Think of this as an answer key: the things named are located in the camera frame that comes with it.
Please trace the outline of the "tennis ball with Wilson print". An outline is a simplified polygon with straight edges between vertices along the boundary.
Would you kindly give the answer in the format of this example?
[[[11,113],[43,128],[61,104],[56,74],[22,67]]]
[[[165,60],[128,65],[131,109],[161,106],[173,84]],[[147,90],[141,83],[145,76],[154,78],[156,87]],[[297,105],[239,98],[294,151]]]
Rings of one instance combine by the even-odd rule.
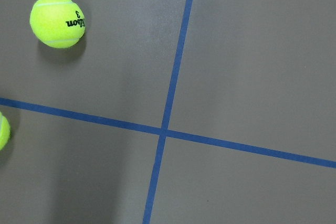
[[[43,44],[56,49],[74,46],[86,30],[85,16],[72,0],[37,0],[29,24]]]

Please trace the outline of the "tennis ball with Roland Garros print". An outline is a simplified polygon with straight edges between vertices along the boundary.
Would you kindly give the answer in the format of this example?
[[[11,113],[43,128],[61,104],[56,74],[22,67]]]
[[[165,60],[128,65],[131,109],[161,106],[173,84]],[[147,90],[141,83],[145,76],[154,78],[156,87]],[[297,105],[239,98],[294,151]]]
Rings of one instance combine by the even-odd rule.
[[[0,150],[8,143],[11,134],[11,127],[7,118],[1,113]]]

